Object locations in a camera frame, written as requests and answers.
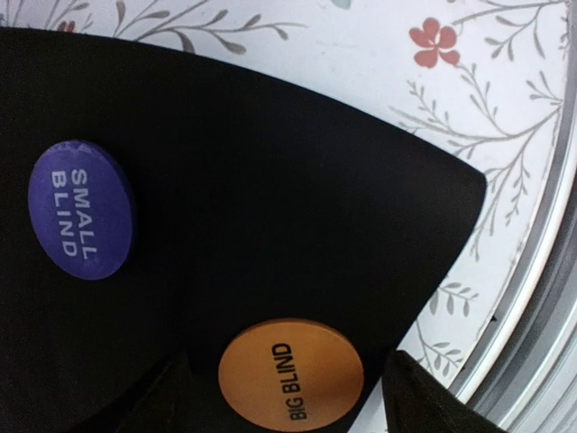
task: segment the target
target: flower petal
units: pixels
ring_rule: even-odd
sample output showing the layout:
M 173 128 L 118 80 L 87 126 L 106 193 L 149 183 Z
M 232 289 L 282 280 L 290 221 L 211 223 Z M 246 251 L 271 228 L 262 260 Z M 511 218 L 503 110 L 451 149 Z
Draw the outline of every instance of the flower petal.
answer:
M 441 51 L 441 59 L 443 59 L 444 61 L 446 61 L 447 63 L 453 65 L 453 66 L 457 66 L 459 64 L 459 60 L 461 59 L 461 54 L 459 54 L 459 51 L 449 51 L 449 52 L 442 52 Z
M 433 68 L 439 58 L 438 50 L 423 50 L 415 54 L 415 62 L 418 66 Z
M 413 42 L 421 48 L 433 48 L 435 46 L 433 40 L 429 39 L 425 32 L 423 32 L 421 29 L 411 29 L 409 30 L 408 34 L 410 35 Z
M 425 35 L 431 41 L 435 41 L 436 35 L 439 33 L 441 24 L 435 18 L 427 18 L 423 21 L 423 30 Z
M 437 44 L 437 46 L 439 48 L 449 49 L 454 47 L 456 43 L 457 43 L 457 33 L 453 29 L 453 27 L 447 27 L 447 26 L 443 27 L 441 29 L 441 34 L 439 36 L 439 43 Z

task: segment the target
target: white floral surface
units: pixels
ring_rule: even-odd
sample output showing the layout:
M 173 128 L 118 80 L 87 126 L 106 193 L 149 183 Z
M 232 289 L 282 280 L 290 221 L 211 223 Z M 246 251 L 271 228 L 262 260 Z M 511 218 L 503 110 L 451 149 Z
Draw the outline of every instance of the white floral surface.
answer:
M 453 380 L 507 287 L 548 175 L 563 107 L 564 0 L 0 0 L 0 25 L 255 69 L 483 171 L 490 187 L 479 224 L 402 344 L 443 384 Z M 352 432 L 386 429 L 373 394 Z

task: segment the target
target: round token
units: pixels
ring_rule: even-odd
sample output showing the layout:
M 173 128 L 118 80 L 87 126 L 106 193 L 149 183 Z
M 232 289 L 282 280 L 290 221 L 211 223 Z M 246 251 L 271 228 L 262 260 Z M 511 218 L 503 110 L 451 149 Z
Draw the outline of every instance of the round token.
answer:
M 131 198 L 113 158 L 78 140 L 50 147 L 34 165 L 28 188 L 30 218 L 42 248 L 62 270 L 83 280 L 112 275 L 128 257 Z
M 362 361 L 334 329 L 300 319 L 264 322 L 225 350 L 218 379 L 228 404 L 257 426 L 309 431 L 339 420 L 362 392 Z

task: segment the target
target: floral pattern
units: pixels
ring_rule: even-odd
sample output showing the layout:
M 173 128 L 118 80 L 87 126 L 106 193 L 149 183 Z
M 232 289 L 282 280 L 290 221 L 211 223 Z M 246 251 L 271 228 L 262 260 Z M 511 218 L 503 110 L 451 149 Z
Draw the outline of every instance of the floral pattern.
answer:
M 423 30 L 413 28 L 409 35 L 416 45 L 426 48 L 415 54 L 417 65 L 433 68 L 439 57 L 454 66 L 459 63 L 459 51 L 451 50 L 457 43 L 457 33 L 453 27 L 441 28 L 435 18 L 427 18 L 423 22 Z
M 154 43 L 256 69 L 484 172 L 488 195 L 472 238 L 401 345 L 446 385 L 463 368 L 525 247 L 550 170 L 565 0 L 0 0 L 0 26 Z M 386 431 L 381 405 L 377 393 L 363 410 L 370 426 L 351 433 Z

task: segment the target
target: blue chip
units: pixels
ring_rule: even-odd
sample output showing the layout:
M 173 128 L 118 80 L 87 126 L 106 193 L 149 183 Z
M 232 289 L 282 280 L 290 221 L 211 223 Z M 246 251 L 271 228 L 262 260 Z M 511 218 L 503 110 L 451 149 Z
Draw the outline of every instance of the blue chip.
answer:
M 34 232 L 46 254 L 83 280 L 120 269 L 133 243 L 133 201 L 122 169 L 100 147 L 55 144 L 34 165 L 28 188 Z

